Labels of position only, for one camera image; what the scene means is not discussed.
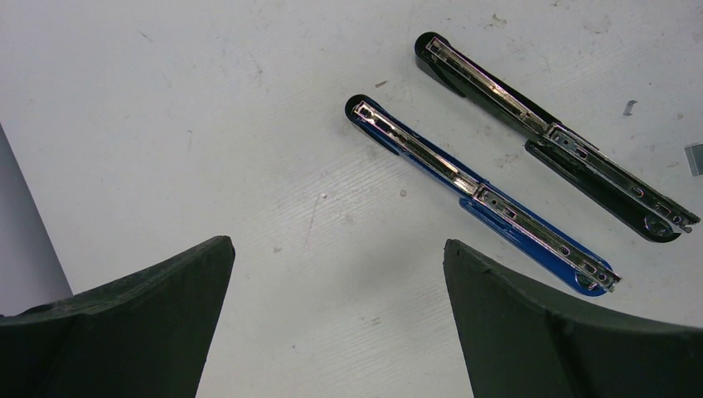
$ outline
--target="gray floor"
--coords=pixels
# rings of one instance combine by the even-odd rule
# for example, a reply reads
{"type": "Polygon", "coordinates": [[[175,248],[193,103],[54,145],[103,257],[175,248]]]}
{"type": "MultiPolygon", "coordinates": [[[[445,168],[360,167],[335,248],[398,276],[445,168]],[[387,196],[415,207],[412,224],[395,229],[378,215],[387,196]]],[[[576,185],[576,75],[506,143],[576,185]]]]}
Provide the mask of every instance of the gray floor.
{"type": "Polygon", "coordinates": [[[0,126],[0,313],[71,295],[64,271],[0,126]]]}

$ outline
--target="table surface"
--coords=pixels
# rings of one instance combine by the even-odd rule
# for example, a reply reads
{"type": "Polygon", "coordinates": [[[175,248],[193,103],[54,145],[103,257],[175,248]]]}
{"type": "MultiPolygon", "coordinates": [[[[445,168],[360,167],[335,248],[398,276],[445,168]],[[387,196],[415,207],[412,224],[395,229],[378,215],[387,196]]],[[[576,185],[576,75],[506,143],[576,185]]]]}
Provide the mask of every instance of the table surface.
{"type": "Polygon", "coordinates": [[[573,293],[354,129],[343,106],[358,93],[608,260],[623,282],[589,301],[703,326],[703,231],[641,239],[413,52],[440,32],[700,215],[684,147],[703,141],[701,0],[0,10],[0,118],[75,293],[213,235],[235,242],[200,397],[471,396],[448,238],[573,293]]]}

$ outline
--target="scuffed white surface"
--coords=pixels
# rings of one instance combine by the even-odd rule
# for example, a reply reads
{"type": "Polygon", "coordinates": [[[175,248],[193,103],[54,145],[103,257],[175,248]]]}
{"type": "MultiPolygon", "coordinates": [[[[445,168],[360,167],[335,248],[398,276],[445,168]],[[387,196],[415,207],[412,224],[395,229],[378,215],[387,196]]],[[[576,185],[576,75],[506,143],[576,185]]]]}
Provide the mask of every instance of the scuffed white surface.
{"type": "Polygon", "coordinates": [[[232,236],[200,397],[470,396],[447,238],[568,291],[355,130],[342,109],[357,93],[606,258],[624,281],[591,301],[703,326],[703,231],[642,240],[420,71],[412,50],[441,32],[700,215],[703,181],[683,151],[703,141],[698,0],[0,9],[0,118],[75,292],[232,236]]]}

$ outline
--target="white table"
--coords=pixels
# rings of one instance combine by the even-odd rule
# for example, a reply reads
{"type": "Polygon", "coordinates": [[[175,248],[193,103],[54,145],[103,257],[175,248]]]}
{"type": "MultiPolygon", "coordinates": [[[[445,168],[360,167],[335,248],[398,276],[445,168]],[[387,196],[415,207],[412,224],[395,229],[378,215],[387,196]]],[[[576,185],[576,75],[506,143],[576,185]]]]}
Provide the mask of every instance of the white table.
{"type": "Polygon", "coordinates": [[[198,396],[470,396],[447,238],[572,294],[354,129],[342,109],[357,93],[606,258],[623,282],[590,301],[703,326],[703,231],[642,240],[413,52],[442,33],[700,215],[683,149],[703,141],[700,0],[0,9],[0,118],[74,292],[232,236],[198,396]]]}

